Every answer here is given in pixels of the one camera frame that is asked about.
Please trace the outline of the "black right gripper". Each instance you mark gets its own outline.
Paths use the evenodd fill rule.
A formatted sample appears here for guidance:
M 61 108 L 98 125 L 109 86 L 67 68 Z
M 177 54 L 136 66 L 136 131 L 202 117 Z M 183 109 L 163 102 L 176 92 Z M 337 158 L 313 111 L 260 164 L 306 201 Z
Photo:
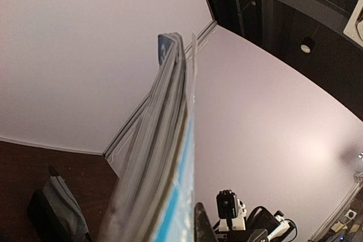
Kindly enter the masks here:
M 258 206 L 245 221 L 245 230 L 220 230 L 222 219 L 215 225 L 218 241 L 284 241 L 295 231 L 293 241 L 297 237 L 297 226 L 284 213 L 277 210 L 271 214 L 265 207 Z

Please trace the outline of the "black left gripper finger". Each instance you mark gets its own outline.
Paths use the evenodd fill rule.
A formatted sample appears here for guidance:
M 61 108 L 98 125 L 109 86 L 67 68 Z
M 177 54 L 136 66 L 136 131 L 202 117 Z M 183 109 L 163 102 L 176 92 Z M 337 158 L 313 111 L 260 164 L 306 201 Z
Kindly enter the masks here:
M 201 202 L 195 204 L 194 208 L 194 241 L 195 242 L 217 242 L 210 220 L 204 205 Z

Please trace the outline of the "blue white bottom book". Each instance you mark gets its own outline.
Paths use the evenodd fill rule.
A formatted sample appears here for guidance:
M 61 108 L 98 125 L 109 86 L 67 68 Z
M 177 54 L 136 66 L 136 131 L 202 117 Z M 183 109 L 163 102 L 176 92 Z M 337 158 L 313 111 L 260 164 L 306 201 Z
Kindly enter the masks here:
M 169 56 L 157 75 L 162 108 L 137 126 L 100 228 L 99 241 L 189 240 L 193 218 L 193 88 L 195 62 Z

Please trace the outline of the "grey fabric pouch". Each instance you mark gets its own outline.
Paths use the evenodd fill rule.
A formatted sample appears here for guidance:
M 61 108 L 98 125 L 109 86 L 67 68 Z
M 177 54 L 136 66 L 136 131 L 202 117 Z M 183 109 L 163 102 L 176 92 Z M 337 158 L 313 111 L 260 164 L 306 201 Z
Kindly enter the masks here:
M 56 169 L 49 165 L 50 179 L 43 187 L 43 193 L 62 227 L 65 241 L 92 241 L 82 210 Z

